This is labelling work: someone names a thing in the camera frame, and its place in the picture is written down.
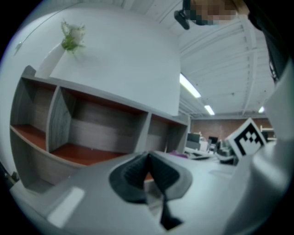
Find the fluorescent light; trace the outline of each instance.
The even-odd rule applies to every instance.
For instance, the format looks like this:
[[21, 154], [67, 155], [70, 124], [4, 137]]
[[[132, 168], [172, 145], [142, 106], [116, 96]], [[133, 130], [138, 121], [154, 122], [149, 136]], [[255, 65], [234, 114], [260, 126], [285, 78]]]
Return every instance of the fluorescent light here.
[[196, 90], [196, 88], [185, 78], [183, 74], [180, 74], [180, 83], [195, 97], [201, 97], [200, 93]]
[[262, 106], [258, 112], [263, 113], [264, 111], [265, 111], [265, 108]]
[[213, 112], [212, 108], [209, 105], [205, 105], [204, 108], [209, 112], [210, 115], [214, 115], [215, 112]]

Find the gray wood panel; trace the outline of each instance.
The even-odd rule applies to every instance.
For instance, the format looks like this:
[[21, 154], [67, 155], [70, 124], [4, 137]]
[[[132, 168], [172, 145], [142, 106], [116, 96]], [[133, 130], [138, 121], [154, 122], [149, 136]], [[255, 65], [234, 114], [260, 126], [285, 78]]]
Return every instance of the gray wood panel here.
[[150, 127], [152, 114], [143, 113], [138, 117], [136, 130], [134, 134], [134, 150], [133, 152], [145, 151], [148, 131]]
[[170, 126], [167, 140], [167, 152], [173, 150], [184, 153], [187, 141], [188, 127], [184, 125]]
[[46, 132], [49, 107], [53, 94], [54, 92], [52, 90], [37, 88], [32, 110], [29, 113], [29, 124], [44, 132]]
[[11, 150], [14, 164], [24, 187], [29, 187], [38, 180], [34, 162], [30, 157], [30, 146], [10, 130]]
[[130, 153], [135, 130], [134, 114], [77, 100], [69, 142], [104, 151]]
[[34, 76], [35, 74], [36, 74], [36, 70], [32, 66], [28, 65], [24, 68], [22, 77], [25, 75]]
[[80, 169], [56, 161], [34, 148], [31, 148], [30, 154], [38, 177], [53, 185], [74, 175]]
[[10, 129], [20, 138], [22, 139], [25, 143], [27, 143], [29, 146], [31, 146], [32, 148], [36, 149], [37, 151], [41, 152], [42, 154], [46, 155], [48, 158], [53, 159], [54, 161], [60, 162], [62, 164], [66, 164], [69, 166], [72, 166], [74, 168], [82, 168], [84, 167], [84, 165], [79, 164], [79, 163], [75, 163], [75, 162], [71, 162], [68, 160], [65, 160], [63, 158], [57, 157], [43, 149], [41, 149], [40, 147], [36, 146], [35, 144], [33, 144], [32, 142], [30, 142], [28, 139], [24, 138], [21, 134], [19, 134], [13, 126], [10, 126]]
[[27, 79], [21, 78], [19, 80], [11, 108], [12, 125], [30, 124], [30, 113], [33, 109], [33, 100], [36, 92], [36, 88]]
[[57, 87], [52, 98], [46, 127], [46, 150], [54, 151], [68, 143], [76, 98]]
[[168, 131], [169, 124], [151, 119], [145, 150], [165, 152]]

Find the white ceiling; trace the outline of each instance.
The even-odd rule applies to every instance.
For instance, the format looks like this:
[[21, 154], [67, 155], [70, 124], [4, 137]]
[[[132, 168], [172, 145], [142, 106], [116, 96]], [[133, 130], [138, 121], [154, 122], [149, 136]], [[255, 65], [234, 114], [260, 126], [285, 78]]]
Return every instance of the white ceiling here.
[[180, 113], [193, 119], [264, 117], [258, 110], [274, 90], [265, 37], [246, 17], [223, 26], [190, 24], [184, 30], [174, 19], [182, 0], [51, 0], [44, 7], [78, 2], [103, 2], [146, 15], [179, 38], [181, 71], [200, 92], [194, 98], [181, 87]]

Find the brick wall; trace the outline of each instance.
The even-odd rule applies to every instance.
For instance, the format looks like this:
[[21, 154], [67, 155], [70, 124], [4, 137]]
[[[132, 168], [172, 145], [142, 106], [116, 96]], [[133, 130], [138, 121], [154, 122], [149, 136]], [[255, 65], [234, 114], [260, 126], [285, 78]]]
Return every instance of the brick wall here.
[[[271, 128], [267, 118], [253, 119], [255, 124], [260, 128]], [[191, 133], [201, 131], [203, 137], [208, 139], [209, 136], [218, 137], [219, 140], [225, 139], [232, 132], [238, 129], [246, 120], [192, 120]]]

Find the ceiling beam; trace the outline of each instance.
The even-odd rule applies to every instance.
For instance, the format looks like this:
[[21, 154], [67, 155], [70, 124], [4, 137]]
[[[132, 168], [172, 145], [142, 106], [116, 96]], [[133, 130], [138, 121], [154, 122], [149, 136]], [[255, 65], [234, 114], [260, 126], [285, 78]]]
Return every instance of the ceiling beam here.
[[[249, 50], [254, 50], [257, 48], [257, 42], [256, 42], [256, 35], [254, 31], [254, 26], [249, 22], [247, 17], [245, 16], [239, 16], [240, 21], [243, 25], [244, 32], [245, 32], [245, 37], [248, 43], [248, 48]], [[249, 80], [247, 83], [247, 88], [246, 88], [246, 95], [244, 99], [244, 104], [243, 104], [243, 111], [242, 111], [242, 116], [245, 114], [247, 107], [250, 103], [250, 98], [253, 92], [255, 80], [256, 80], [256, 73], [257, 73], [257, 59], [258, 55], [255, 52], [250, 54], [249, 56]]]
[[232, 31], [232, 32], [228, 32], [225, 35], [221, 35], [218, 37], [215, 37], [211, 40], [207, 40], [204, 43], [198, 43], [198, 45], [195, 43], [189, 47], [187, 47], [185, 50], [180, 52], [180, 57], [182, 60], [185, 60], [187, 58], [189, 58], [191, 55], [193, 55], [194, 53], [198, 52], [199, 50], [202, 50], [203, 48], [208, 48], [211, 45], [215, 44], [216, 42], [222, 40], [222, 39], [226, 39], [229, 37], [234, 37], [239, 35], [240, 38], [243, 38], [243, 29], [239, 29], [237, 31]]
[[215, 116], [205, 116], [205, 117], [197, 117], [191, 118], [191, 120], [239, 120], [239, 119], [248, 119], [248, 118], [267, 118], [265, 114], [252, 114], [252, 115], [215, 115]]
[[228, 22], [227, 24], [224, 24], [220, 27], [217, 28], [211, 28], [209, 30], [204, 31], [203, 33], [197, 33], [197, 32], [192, 32], [192, 34], [183, 34], [181, 36], [182, 40], [188, 40], [184, 45], [180, 46], [180, 53], [184, 52], [187, 50], [189, 47], [193, 46], [194, 44], [200, 42], [203, 39], [207, 39], [209, 36], [212, 36], [213, 34], [218, 34], [221, 32], [223, 29], [234, 27], [236, 24], [239, 24], [240, 22], [236, 19], [233, 21]]
[[196, 70], [191, 70], [191, 72], [189, 74], [187, 74], [187, 76], [189, 76], [192, 73], [197, 73], [197, 72], [205, 70], [205, 69], [210, 69], [210, 68], [212, 68], [214, 66], [220, 65], [220, 64], [225, 63], [225, 62], [227, 62], [229, 60], [233, 60], [233, 59], [243, 57], [243, 56], [247, 56], [247, 55], [249, 56], [252, 53], [257, 53], [257, 52], [261, 52], [261, 51], [264, 51], [264, 49], [251, 49], [251, 50], [247, 50], [247, 51], [244, 51], [244, 52], [239, 52], [239, 53], [236, 53], [236, 54], [233, 54], [233, 55], [223, 57], [220, 60], [213, 61], [212, 63], [206, 63], [205, 66], [201, 66], [201, 69], [199, 69], [199, 70], [197, 70], [197, 69]]
[[191, 116], [190, 113], [187, 113], [186, 111], [182, 110], [180, 107], [179, 107], [179, 112], [182, 113], [182, 114], [185, 114], [185, 115]]
[[129, 11], [132, 8], [134, 2], [135, 0], [124, 0], [122, 8]]
[[[204, 104], [198, 98], [195, 99], [195, 102], [197, 102], [201, 107], [204, 107]], [[187, 103], [187, 101], [185, 101], [185, 99], [183, 99], [181, 97], [180, 97], [180, 104], [182, 104], [185, 108], [190, 110], [191, 114], [197, 114], [197, 115], [202, 116], [202, 113], [198, 107], [192, 106], [192, 104]]]
[[182, 5], [182, 1], [181, 0], [176, 0], [176, 2], [169, 3], [168, 5], [170, 5], [170, 7], [168, 7], [167, 9], [165, 9], [165, 11], [162, 13], [162, 15], [160, 16], [160, 18], [158, 20], [156, 20], [157, 22], [161, 23], [167, 16], [168, 14], [170, 14], [172, 11], [175, 10], [176, 7], [178, 7], [179, 5]]

